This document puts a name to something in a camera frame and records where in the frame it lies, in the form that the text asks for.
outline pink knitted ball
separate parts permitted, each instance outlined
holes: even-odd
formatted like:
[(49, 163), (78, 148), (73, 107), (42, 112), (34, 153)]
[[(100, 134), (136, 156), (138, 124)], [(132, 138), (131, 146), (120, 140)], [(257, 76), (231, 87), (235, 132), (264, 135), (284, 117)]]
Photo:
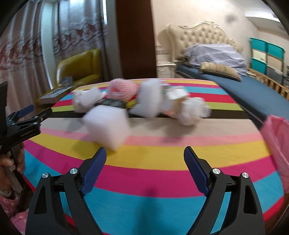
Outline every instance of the pink knitted ball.
[(107, 98), (122, 101), (130, 101), (138, 92), (138, 85), (131, 80), (122, 78), (114, 79), (107, 89)]

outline beige wall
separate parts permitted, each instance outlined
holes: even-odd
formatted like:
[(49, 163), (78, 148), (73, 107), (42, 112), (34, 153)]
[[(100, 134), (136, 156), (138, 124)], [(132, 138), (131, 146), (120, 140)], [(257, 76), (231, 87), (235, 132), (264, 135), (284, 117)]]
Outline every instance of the beige wall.
[[(171, 46), (166, 34), (166, 25), (193, 25), (200, 21), (214, 21), (229, 38), (244, 46), (243, 56), (250, 62), (249, 37), (259, 37), (258, 29), (248, 20), (244, 11), (230, 0), (151, 0), (154, 17), (156, 46), (168, 50)], [(170, 60), (171, 55), (157, 55), (157, 60)]]
[(286, 52), (284, 62), (289, 65), (289, 36), (288, 35), (279, 34), (278, 32), (270, 31), (266, 29), (259, 29), (259, 38), (282, 47)]

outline sheer curtain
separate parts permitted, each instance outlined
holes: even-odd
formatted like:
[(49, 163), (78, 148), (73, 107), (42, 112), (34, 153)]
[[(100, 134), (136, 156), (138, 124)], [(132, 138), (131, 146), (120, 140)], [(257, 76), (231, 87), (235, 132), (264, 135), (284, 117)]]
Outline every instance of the sheer curtain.
[(7, 114), (34, 104), (49, 89), (40, 36), (42, 8), (42, 1), (28, 1), (0, 38), (0, 83), (8, 81)]
[(53, 47), (56, 63), (87, 50), (101, 49), (104, 80), (110, 80), (106, 47), (105, 0), (61, 0), (53, 8)]

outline striped pillow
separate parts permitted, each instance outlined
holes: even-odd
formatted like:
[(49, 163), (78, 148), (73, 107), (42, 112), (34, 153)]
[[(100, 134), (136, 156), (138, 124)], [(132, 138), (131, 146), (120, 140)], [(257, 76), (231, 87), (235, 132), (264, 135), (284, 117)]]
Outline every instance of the striped pillow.
[(238, 74), (238, 72), (235, 69), (226, 65), (220, 65), (210, 62), (202, 62), (200, 66), (200, 72), (229, 78), (239, 82), (242, 81), (242, 78)]

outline striped tablecloth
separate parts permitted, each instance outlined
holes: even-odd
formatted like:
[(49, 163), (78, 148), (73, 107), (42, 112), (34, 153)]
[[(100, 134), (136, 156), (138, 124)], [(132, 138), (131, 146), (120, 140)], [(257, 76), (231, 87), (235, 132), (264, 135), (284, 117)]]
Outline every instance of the striped tablecloth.
[[(102, 231), (110, 235), (186, 234), (205, 201), (183, 160), (188, 145), (226, 174), (247, 172), (265, 221), (274, 216), (284, 200), (282, 183), (261, 134), (246, 113), (214, 82), (166, 81), (185, 86), (192, 97), (204, 98), (212, 115), (195, 127), (170, 118), (129, 119), (131, 136), (117, 152), (107, 151), (106, 165), (85, 197)], [(108, 83), (96, 85), (104, 91)], [(24, 174), (32, 187), (42, 173), (64, 174), (99, 148), (90, 141), (80, 115), (73, 112), (71, 99), (69, 94), (58, 102), (52, 108), (53, 118), (42, 123), (42, 134), (25, 143)], [(212, 232), (222, 225), (229, 197), (226, 193)], [(64, 194), (62, 201), (69, 216)]]

